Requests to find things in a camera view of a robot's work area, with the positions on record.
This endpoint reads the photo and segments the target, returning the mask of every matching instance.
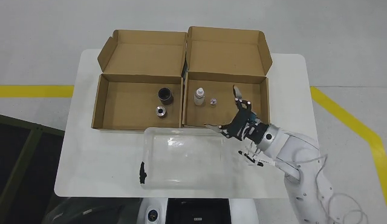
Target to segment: open cardboard box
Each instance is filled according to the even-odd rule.
[[[261,31],[190,27],[187,39],[188,72],[185,78],[183,125],[224,125],[238,111],[232,86],[252,102],[252,110],[270,122],[268,79],[272,65],[265,35]],[[194,104],[197,88],[203,88],[203,105]],[[217,100],[211,106],[211,98]]]
[[[181,127],[187,33],[116,30],[102,48],[100,75],[92,127],[144,130]],[[174,102],[164,106],[168,116],[155,111],[162,105],[159,89],[172,91]]]

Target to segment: yellow tape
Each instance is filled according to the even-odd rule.
[[[310,92],[314,101],[368,142],[387,204],[387,157],[381,138],[316,87],[310,87]]]
[[[73,85],[0,85],[0,97],[72,97]]]

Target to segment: cardboard box lid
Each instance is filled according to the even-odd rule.
[[[261,31],[210,27],[188,30],[189,71],[265,76],[272,63]]]
[[[181,76],[185,32],[115,30],[98,63],[105,74]]]

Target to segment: concrete floor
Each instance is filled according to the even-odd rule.
[[[117,28],[262,30],[271,52],[302,54],[311,86],[386,147],[387,0],[0,0],[0,15],[0,84],[71,85],[81,52],[101,48]],[[64,130],[70,102],[0,98],[0,114]],[[355,197],[370,223],[385,222],[368,144],[315,103],[314,113],[335,190]],[[288,200],[257,200],[257,209],[261,223],[297,223]]]

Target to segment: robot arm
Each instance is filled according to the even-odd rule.
[[[206,127],[226,138],[248,138],[274,160],[275,166],[285,173],[285,187],[299,223],[340,223],[337,208],[331,203],[333,188],[322,172],[327,157],[320,156],[316,141],[261,122],[252,112],[252,103],[242,99],[235,86],[233,92],[239,110],[232,122]]]

